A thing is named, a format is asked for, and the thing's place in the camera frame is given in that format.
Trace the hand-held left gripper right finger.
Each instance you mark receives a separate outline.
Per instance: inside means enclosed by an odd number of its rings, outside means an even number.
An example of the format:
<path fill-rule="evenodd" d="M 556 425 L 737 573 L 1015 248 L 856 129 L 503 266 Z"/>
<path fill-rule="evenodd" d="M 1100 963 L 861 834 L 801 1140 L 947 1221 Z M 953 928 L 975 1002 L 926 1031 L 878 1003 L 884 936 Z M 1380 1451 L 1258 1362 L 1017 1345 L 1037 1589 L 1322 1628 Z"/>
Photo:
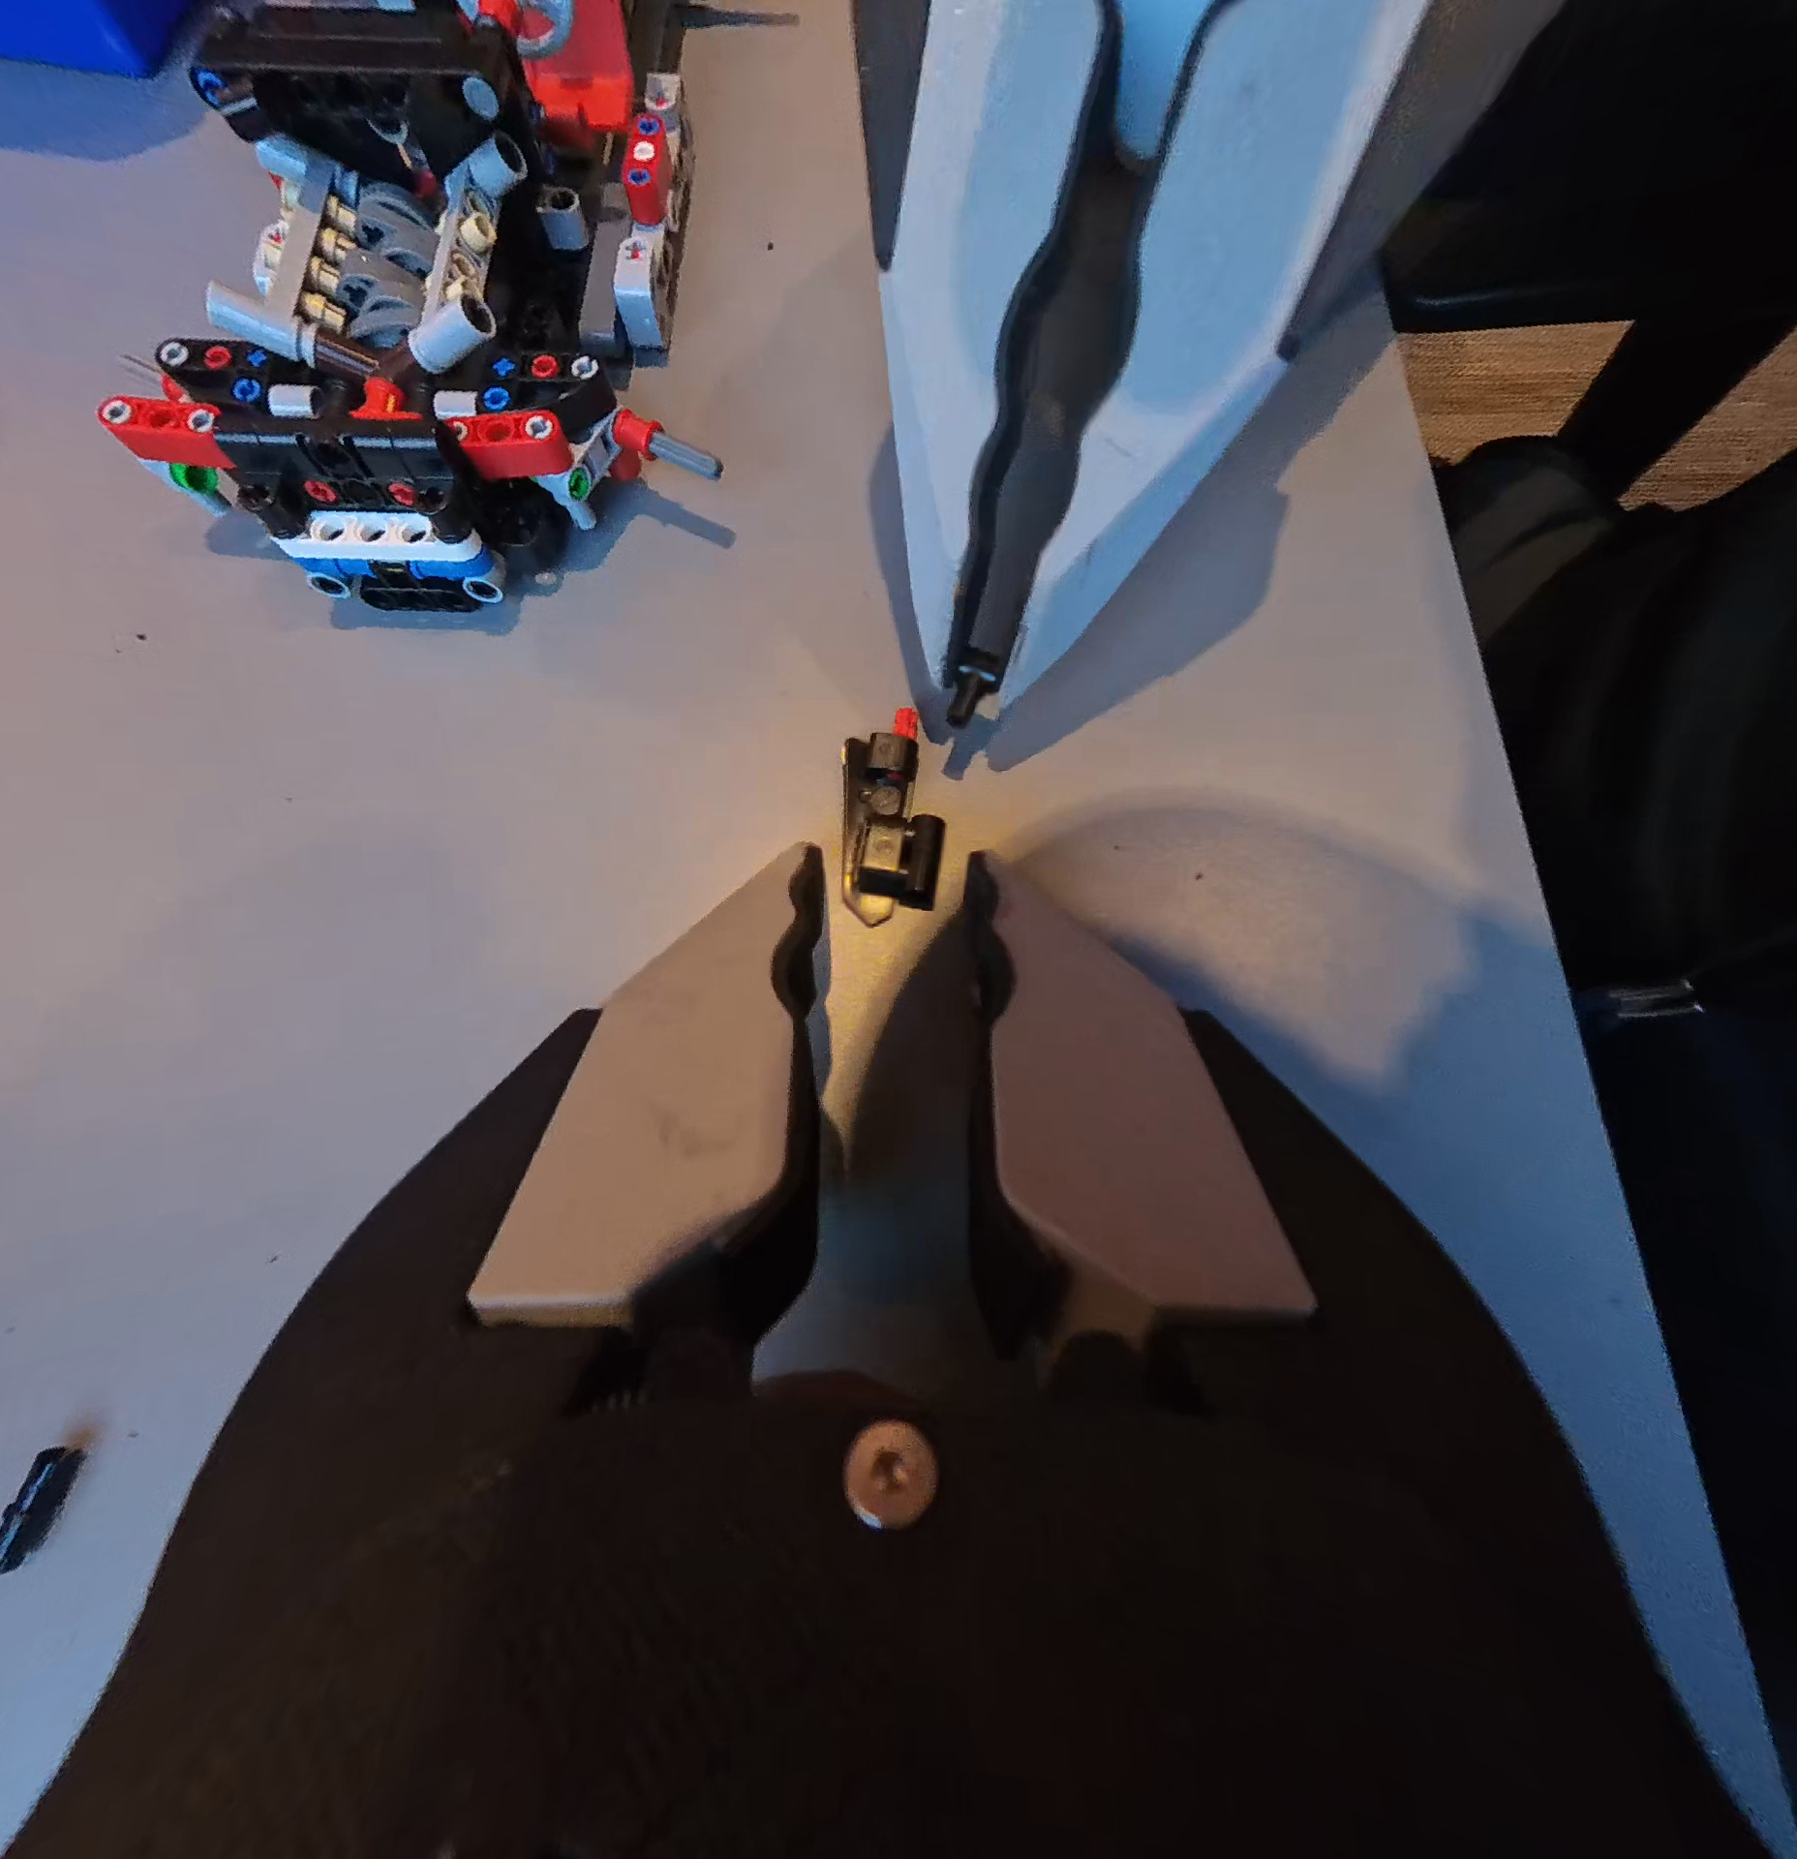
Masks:
<path fill-rule="evenodd" d="M 1306 1322 L 1316 1292 L 1184 1010 L 1019 871 L 962 888 L 971 1279 L 993 1345 Z"/>

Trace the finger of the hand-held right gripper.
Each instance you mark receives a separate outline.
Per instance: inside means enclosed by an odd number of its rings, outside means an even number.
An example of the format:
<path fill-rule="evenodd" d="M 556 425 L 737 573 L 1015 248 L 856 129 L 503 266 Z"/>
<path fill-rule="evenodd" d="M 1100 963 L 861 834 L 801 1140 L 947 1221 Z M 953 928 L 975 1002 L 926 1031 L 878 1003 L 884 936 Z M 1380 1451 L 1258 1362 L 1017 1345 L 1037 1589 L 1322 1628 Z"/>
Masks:
<path fill-rule="evenodd" d="M 882 260 L 913 619 L 942 686 L 1003 686 L 1045 540 L 1040 349 L 1119 64 L 1108 5 L 933 5 Z"/>
<path fill-rule="evenodd" d="M 1134 328 L 1078 434 L 999 697 L 1092 627 L 1283 376 L 1279 345 L 1414 48 L 1420 3 L 1214 5 L 1134 245 Z"/>

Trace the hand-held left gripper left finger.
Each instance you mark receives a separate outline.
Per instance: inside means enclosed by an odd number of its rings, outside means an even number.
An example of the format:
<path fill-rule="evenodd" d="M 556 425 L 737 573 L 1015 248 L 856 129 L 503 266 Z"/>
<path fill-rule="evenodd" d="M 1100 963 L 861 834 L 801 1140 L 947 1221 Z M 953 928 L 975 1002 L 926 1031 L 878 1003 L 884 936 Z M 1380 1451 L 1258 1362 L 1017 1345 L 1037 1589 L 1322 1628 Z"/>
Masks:
<path fill-rule="evenodd" d="M 823 861 L 798 843 L 628 979 L 469 1288 L 489 1327 L 766 1334 L 818 1257 L 807 1018 Z"/>

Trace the small black brick assembly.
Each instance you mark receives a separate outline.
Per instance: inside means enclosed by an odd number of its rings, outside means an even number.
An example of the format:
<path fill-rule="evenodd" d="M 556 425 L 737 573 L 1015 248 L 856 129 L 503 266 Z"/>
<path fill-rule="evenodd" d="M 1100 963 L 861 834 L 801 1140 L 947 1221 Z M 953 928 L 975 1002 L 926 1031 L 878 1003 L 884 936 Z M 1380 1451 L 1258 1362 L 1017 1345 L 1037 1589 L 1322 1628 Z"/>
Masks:
<path fill-rule="evenodd" d="M 945 821 L 913 809 L 921 714 L 894 713 L 884 732 L 844 743 L 844 903 L 867 928 L 894 911 L 933 911 Z"/>

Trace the grey desk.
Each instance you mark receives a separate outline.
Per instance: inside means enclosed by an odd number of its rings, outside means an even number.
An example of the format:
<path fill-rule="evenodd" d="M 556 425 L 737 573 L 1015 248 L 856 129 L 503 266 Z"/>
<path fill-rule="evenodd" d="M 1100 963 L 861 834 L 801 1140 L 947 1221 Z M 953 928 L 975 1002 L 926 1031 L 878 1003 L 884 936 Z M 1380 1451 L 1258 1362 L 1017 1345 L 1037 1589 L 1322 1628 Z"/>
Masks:
<path fill-rule="evenodd" d="M 485 633 L 351 626 L 98 431 L 244 276 L 271 195 L 180 70 L 0 61 L 0 1852 L 112 1677 L 310 1279 L 577 1009 L 794 842 L 923 687 L 846 5 L 687 38 L 694 248 L 661 474 Z M 959 1288 L 960 861 L 989 848 L 1212 1010 L 1423 1220 L 1551 1399 L 1761 1836 L 1786 1787 L 1429 480 L 1374 298 L 1331 324 L 1101 626 L 926 803 L 936 919 L 837 917 L 823 1255 L 770 1374 L 926 1388 Z"/>

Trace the black office chair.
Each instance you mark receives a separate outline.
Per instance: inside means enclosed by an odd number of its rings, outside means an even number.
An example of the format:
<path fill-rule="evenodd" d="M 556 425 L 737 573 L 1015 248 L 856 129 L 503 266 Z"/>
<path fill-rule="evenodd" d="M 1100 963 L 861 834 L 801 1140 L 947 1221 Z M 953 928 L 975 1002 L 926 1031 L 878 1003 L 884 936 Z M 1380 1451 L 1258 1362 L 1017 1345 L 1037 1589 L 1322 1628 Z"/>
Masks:
<path fill-rule="evenodd" d="M 1623 322 L 1556 436 L 1618 502 L 1797 328 L 1797 3 L 1565 5 L 1380 275 L 1401 336 Z"/>

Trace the toy brick car model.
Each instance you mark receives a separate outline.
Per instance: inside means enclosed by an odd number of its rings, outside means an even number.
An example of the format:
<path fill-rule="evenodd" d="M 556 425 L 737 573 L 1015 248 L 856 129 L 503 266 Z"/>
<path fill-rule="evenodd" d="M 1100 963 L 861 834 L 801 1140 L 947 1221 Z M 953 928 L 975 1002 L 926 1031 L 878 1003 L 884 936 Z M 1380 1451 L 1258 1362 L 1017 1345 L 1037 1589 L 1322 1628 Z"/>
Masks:
<path fill-rule="evenodd" d="M 247 292 L 96 416 L 378 622 L 485 630 L 648 466 L 696 184 L 694 5 L 219 10 L 188 78 L 271 182 Z"/>

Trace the person's dark clothing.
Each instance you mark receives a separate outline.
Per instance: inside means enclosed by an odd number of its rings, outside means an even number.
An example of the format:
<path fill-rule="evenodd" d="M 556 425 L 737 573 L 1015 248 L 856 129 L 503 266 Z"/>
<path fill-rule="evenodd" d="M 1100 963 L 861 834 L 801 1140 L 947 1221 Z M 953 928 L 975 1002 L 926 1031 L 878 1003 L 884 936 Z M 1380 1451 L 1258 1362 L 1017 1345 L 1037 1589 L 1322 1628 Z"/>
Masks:
<path fill-rule="evenodd" d="M 1797 450 L 1689 510 L 1550 438 L 1436 482 L 1797 1815 Z"/>

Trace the long black brick pin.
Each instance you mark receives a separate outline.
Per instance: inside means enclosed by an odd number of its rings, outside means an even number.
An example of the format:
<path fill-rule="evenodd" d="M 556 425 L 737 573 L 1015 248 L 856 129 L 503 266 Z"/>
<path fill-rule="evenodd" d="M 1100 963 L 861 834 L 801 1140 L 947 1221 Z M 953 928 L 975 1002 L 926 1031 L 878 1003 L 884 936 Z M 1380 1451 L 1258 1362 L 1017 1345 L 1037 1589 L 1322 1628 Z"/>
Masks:
<path fill-rule="evenodd" d="M 80 1447 L 42 1449 L 0 1514 L 0 1574 L 10 1574 L 46 1545 L 65 1510 L 85 1453 Z"/>

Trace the blue box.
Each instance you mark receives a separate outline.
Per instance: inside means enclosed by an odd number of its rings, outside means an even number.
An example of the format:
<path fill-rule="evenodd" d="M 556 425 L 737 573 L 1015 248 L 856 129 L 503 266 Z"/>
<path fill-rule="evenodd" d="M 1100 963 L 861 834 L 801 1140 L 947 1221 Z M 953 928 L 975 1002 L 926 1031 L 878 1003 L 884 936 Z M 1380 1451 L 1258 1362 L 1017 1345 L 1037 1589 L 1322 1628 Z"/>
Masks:
<path fill-rule="evenodd" d="M 0 61 L 147 80 L 197 3 L 0 3 Z"/>

